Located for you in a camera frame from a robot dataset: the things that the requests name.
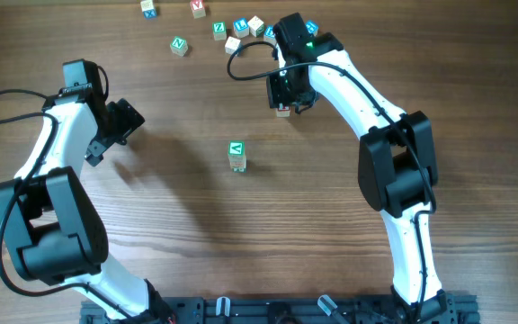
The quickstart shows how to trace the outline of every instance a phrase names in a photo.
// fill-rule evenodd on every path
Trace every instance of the cube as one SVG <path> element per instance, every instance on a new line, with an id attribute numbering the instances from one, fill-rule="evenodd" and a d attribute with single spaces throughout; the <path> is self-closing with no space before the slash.
<path id="1" fill-rule="evenodd" d="M 191 5 L 191 11 L 195 19 L 205 17 L 205 5 L 203 4 L 203 0 L 191 0 L 189 4 Z"/>
<path id="2" fill-rule="evenodd" d="M 240 140 L 229 142 L 229 166 L 233 172 L 245 172 L 247 170 L 247 158 L 245 155 L 245 143 Z"/>
<path id="3" fill-rule="evenodd" d="M 179 56 L 184 56 L 188 49 L 189 46 L 187 45 L 187 40 L 184 40 L 179 36 L 175 36 L 171 42 L 171 51 Z"/>
<path id="4" fill-rule="evenodd" d="M 267 26 L 265 34 L 263 35 L 263 41 L 267 41 L 273 45 L 277 45 L 277 40 L 275 39 L 275 32 L 273 32 L 273 26 Z"/>
<path id="5" fill-rule="evenodd" d="M 223 41 L 227 39 L 227 28 L 224 22 L 213 23 L 213 38 L 215 41 Z"/>
<path id="6" fill-rule="evenodd" d="M 141 10 L 143 11 L 143 16 L 145 17 L 145 19 L 157 17 L 157 11 L 155 10 L 155 6 L 153 5 L 153 0 L 141 1 Z"/>
<path id="7" fill-rule="evenodd" d="M 312 33 L 313 36 L 317 36 L 317 32 L 319 31 L 319 26 L 316 23 L 307 21 L 305 23 L 305 26 L 307 27 L 307 31 L 309 33 Z"/>
<path id="8" fill-rule="evenodd" d="M 245 18 L 241 18 L 233 22 L 233 30 L 238 38 L 249 36 L 249 25 L 247 24 L 247 20 Z"/>
<path id="9" fill-rule="evenodd" d="M 229 36 L 225 43 L 225 52 L 229 55 L 233 54 L 239 47 L 241 47 L 241 40 Z"/>
<path id="10" fill-rule="evenodd" d="M 277 117 L 289 117 L 291 113 L 291 108 L 289 106 L 284 106 L 282 103 L 279 103 L 279 108 L 276 110 Z"/>
<path id="11" fill-rule="evenodd" d="M 259 17 L 255 16 L 251 18 L 251 20 L 249 21 L 249 31 L 253 36 L 259 37 L 259 35 L 261 35 L 264 29 L 265 24 L 261 19 L 259 19 Z"/>

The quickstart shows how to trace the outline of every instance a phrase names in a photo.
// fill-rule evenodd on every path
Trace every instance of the tabletop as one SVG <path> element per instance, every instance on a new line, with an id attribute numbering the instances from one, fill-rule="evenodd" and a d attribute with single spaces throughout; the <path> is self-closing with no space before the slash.
<path id="1" fill-rule="evenodd" d="M 476 294 L 485 323 L 518 323 L 518 1 L 208 2 L 197 20 L 187 1 L 156 4 L 153 20 L 135 2 L 40 3 L 0 1 L 0 90 L 56 94 L 61 64 L 88 59 L 107 71 L 111 100 L 124 97 L 146 118 L 129 145 L 85 164 L 81 182 L 110 252 L 162 295 L 389 293 L 389 242 L 357 184 L 353 131 L 326 99 L 276 118 L 265 81 L 230 79 L 225 43 L 213 40 L 214 22 L 274 24 L 300 12 L 392 103 L 430 118 L 439 166 L 430 231 L 443 288 Z M 169 48 L 174 36 L 188 41 L 183 58 Z M 274 68 L 268 48 L 234 61 L 241 76 Z M 0 118 L 41 105 L 7 95 Z M 0 182 L 25 162 L 40 126 L 0 126 Z M 244 174 L 229 168 L 230 140 L 246 144 Z M 0 322 L 73 323 L 82 300 L 21 297 L 0 280 Z"/>

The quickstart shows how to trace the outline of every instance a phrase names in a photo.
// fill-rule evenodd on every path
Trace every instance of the toy block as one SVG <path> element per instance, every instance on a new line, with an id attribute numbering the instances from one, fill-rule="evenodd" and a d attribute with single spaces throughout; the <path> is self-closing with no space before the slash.
<path id="1" fill-rule="evenodd" d="M 241 47 L 241 40 L 236 39 L 235 37 L 229 36 L 227 42 L 225 43 L 225 52 L 227 54 L 233 54 L 238 48 Z"/>
<path id="2" fill-rule="evenodd" d="M 157 11 L 155 10 L 155 6 L 153 5 L 153 0 L 141 1 L 141 10 L 143 11 L 143 16 L 145 17 L 145 19 L 157 17 Z"/>
<path id="3" fill-rule="evenodd" d="M 263 34 L 263 41 L 267 41 L 273 45 L 277 45 L 277 40 L 275 39 L 275 32 L 273 32 L 273 26 L 267 26 L 265 34 Z"/>
<path id="4" fill-rule="evenodd" d="M 203 4 L 203 0 L 191 0 L 189 4 L 191 5 L 191 11 L 195 19 L 205 17 L 205 5 Z"/>
<path id="5" fill-rule="evenodd" d="M 224 22 L 213 23 L 213 38 L 215 41 L 223 41 L 227 39 L 227 28 Z"/>
<path id="6" fill-rule="evenodd" d="M 309 33 L 312 33 L 313 36 L 317 36 L 317 32 L 319 32 L 319 26 L 316 23 L 307 21 L 305 26 L 307 27 L 307 31 Z"/>
<path id="7" fill-rule="evenodd" d="M 233 31 L 238 38 L 249 36 L 249 24 L 245 18 L 233 22 Z"/>
<path id="8" fill-rule="evenodd" d="M 187 40 L 175 36 L 171 42 L 171 51 L 179 56 L 184 56 L 188 49 Z"/>
<path id="9" fill-rule="evenodd" d="M 247 158 L 245 155 L 245 143 L 240 140 L 229 142 L 229 165 L 233 172 L 245 172 L 247 170 Z"/>
<path id="10" fill-rule="evenodd" d="M 259 19 L 259 17 L 255 16 L 251 18 L 251 20 L 249 21 L 249 31 L 253 36 L 259 37 L 259 35 L 261 35 L 264 29 L 265 24 L 261 19 Z"/>
<path id="11" fill-rule="evenodd" d="M 289 106 L 284 106 L 282 103 L 279 103 L 279 108 L 277 108 L 276 113 L 277 117 L 289 117 L 291 108 Z"/>

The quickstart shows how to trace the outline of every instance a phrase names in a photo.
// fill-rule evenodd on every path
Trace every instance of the wooden surface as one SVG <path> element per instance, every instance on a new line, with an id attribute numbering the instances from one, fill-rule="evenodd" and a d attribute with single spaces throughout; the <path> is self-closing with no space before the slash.
<path id="1" fill-rule="evenodd" d="M 110 251 L 132 273 L 164 296 L 389 292 L 389 243 L 357 185 L 352 131 L 326 100 L 275 119 L 264 80 L 229 79 L 224 42 L 213 40 L 212 22 L 257 14 L 273 24 L 300 11 L 389 100 L 430 117 L 443 287 L 477 294 L 485 323 L 518 323 L 518 1 L 214 2 L 200 20 L 187 4 L 158 10 L 146 21 L 138 4 L 0 7 L 0 89 L 54 94 L 61 64 L 85 58 L 107 70 L 112 100 L 147 119 L 81 175 Z M 186 58 L 169 49 L 175 35 L 189 42 Z M 254 49 L 235 71 L 274 66 L 268 49 Z M 9 95 L 0 117 L 40 105 Z M 0 126 L 0 182 L 40 126 Z M 246 142 L 246 174 L 229 170 L 229 140 Z M 74 323 L 81 300 L 20 297 L 0 281 L 0 323 Z"/>

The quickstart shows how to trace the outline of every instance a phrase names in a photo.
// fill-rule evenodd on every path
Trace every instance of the black metal base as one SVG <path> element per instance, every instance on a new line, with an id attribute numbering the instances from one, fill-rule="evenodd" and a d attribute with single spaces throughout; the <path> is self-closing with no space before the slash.
<path id="1" fill-rule="evenodd" d="M 273 299 L 273 300 L 231 300 L 230 307 L 217 315 L 217 300 L 201 297 L 164 298 L 175 314 L 176 324 L 337 324 L 337 320 L 327 316 L 318 306 L 316 299 Z M 338 311 L 351 324 L 392 324 L 397 310 L 392 295 L 358 296 L 354 299 L 337 299 Z M 429 324 L 478 324 L 477 296 L 455 296 L 447 293 L 447 310 L 429 319 Z M 84 301 L 80 324 L 117 324 L 109 320 L 99 306 Z M 165 323 L 156 320 L 139 323 Z"/>

